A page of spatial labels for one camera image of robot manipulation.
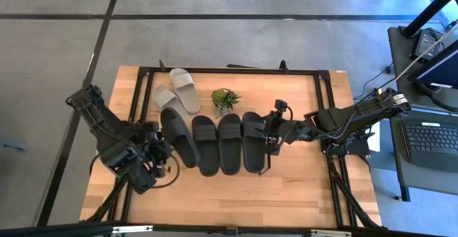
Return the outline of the black aluminium table frame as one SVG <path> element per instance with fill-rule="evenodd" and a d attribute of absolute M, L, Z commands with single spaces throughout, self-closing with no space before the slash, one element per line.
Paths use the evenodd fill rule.
<path fill-rule="evenodd" d="M 335 104 L 351 104 L 344 71 L 198 68 L 190 70 L 197 88 L 200 114 L 214 117 L 213 90 L 237 92 L 239 115 L 268 114 L 276 100 L 285 100 L 297 120 L 306 113 Z M 115 220 L 128 223 L 186 226 L 248 226 L 279 228 L 336 228 L 332 188 L 326 156 L 319 142 L 284 145 L 264 175 L 241 170 L 237 175 L 205 177 L 180 160 L 158 188 L 142 195 L 121 192 Z"/>

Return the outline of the grey rubber slide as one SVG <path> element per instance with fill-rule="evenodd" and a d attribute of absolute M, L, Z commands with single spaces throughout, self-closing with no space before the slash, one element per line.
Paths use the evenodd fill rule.
<path fill-rule="evenodd" d="M 170 71 L 170 79 L 185 110 L 190 114 L 198 113 L 200 99 L 191 74 L 185 69 L 174 68 Z"/>
<path fill-rule="evenodd" d="M 165 108 L 172 108 L 174 109 L 179 116 L 181 116 L 184 121 L 188 121 L 190 119 L 189 114 L 183 107 L 182 103 L 180 102 L 178 96 L 173 93 L 168 87 L 164 85 L 160 85 L 152 91 L 152 98 L 156 106 L 160 110 L 164 110 Z"/>

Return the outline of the grey floor object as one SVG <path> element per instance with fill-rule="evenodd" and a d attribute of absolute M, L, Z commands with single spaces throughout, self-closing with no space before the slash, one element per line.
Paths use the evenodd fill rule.
<path fill-rule="evenodd" d="M 0 139 L 0 147 L 13 148 L 15 150 L 20 151 L 25 151 L 28 148 L 27 145 L 24 143 L 6 139 Z"/>

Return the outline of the white paper sheet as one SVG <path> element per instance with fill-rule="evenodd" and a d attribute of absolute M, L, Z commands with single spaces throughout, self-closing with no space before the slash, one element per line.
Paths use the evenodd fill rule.
<path fill-rule="evenodd" d="M 380 122 L 375 123 L 369 129 L 366 130 L 368 137 L 368 146 L 370 151 L 379 152 L 381 150 L 381 131 Z"/>

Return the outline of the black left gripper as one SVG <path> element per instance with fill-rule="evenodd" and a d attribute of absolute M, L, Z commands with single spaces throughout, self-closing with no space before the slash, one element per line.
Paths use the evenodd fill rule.
<path fill-rule="evenodd" d="M 151 163 L 151 174 L 155 178 L 164 178 L 166 174 L 165 166 L 167 164 L 167 159 L 171 156 L 172 152 L 170 144 L 160 131 L 158 122 L 146 122 L 144 124 L 144 130 L 146 157 Z"/>

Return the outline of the grey side desk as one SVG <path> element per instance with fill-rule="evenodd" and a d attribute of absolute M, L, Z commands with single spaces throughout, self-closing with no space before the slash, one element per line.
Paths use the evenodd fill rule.
<path fill-rule="evenodd" d="M 394 63 L 393 83 L 411 104 L 408 115 L 390 120 L 396 157 L 396 169 L 401 187 L 401 200 L 409 198 L 410 188 L 432 190 L 458 195 L 458 173 L 448 173 L 416 166 L 409 162 L 401 123 L 410 121 L 458 124 L 458 90 L 411 82 L 408 76 L 423 64 L 410 54 L 415 39 L 403 37 L 400 27 L 388 30 L 391 56 Z"/>

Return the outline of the black overhead rig bar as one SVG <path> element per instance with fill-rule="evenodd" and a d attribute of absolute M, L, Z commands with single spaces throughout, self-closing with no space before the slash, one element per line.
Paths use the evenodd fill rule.
<path fill-rule="evenodd" d="M 339 228 L 279 228 L 248 226 L 186 226 L 167 224 L 138 224 L 113 222 L 84 222 L 54 226 L 37 226 L 0 230 L 0 237 L 94 237 L 109 234 L 149 232 L 219 233 L 225 236 L 242 234 L 281 234 L 305 237 L 443 237 L 423 233 L 392 231 L 384 227 L 362 228 L 342 226 Z"/>

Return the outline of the black pole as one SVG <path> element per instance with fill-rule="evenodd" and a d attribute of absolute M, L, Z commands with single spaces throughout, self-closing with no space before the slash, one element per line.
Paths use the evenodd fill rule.
<path fill-rule="evenodd" d="M 433 0 L 423 12 L 418 15 L 407 27 L 401 30 L 403 37 L 414 36 L 432 17 L 443 9 L 451 0 Z"/>

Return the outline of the dark flat screen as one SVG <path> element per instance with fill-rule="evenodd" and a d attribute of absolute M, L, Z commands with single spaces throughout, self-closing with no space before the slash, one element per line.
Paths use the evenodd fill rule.
<path fill-rule="evenodd" d="M 458 90 L 458 40 L 416 69 L 408 80 Z"/>

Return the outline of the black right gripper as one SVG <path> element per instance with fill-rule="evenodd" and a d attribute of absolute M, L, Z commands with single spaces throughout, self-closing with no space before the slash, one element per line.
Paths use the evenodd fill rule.
<path fill-rule="evenodd" d="M 268 155 L 279 155 L 281 150 L 281 145 L 279 144 L 281 142 L 286 141 L 291 144 L 296 140 L 296 126 L 299 121 L 285 120 L 275 112 L 269 112 L 263 119 L 266 126 L 266 138 L 270 141 L 265 145 L 265 152 Z"/>

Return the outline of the black power adapter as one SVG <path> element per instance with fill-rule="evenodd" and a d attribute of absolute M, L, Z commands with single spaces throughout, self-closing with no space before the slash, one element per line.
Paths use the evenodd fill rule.
<path fill-rule="evenodd" d="M 427 28 L 427 29 L 422 29 L 416 36 L 416 41 L 414 43 L 414 47 L 412 49 L 412 52 L 410 54 L 410 57 L 412 59 L 416 59 L 418 56 L 420 56 L 423 52 L 428 50 L 430 46 L 432 46 L 436 41 L 441 39 L 443 36 L 443 33 L 438 32 L 436 29 L 433 28 Z M 442 43 L 437 44 L 433 48 L 431 48 L 426 54 L 420 57 L 419 62 L 425 63 L 434 58 L 439 52 L 441 52 L 441 49 L 444 48 L 444 45 Z"/>

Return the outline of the succulent plants in black pot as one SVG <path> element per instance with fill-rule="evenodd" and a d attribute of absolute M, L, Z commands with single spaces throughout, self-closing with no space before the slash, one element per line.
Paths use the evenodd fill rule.
<path fill-rule="evenodd" d="M 228 114 L 229 110 L 239 102 L 240 95 L 227 88 L 214 90 L 211 94 L 213 104 L 215 105 L 215 117 L 217 119 Z"/>

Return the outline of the black laptop keyboard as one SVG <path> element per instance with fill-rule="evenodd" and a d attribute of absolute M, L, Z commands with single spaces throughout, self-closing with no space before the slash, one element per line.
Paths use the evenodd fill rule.
<path fill-rule="evenodd" d="M 410 163 L 458 173 L 458 124 L 410 121 L 401 131 Z"/>

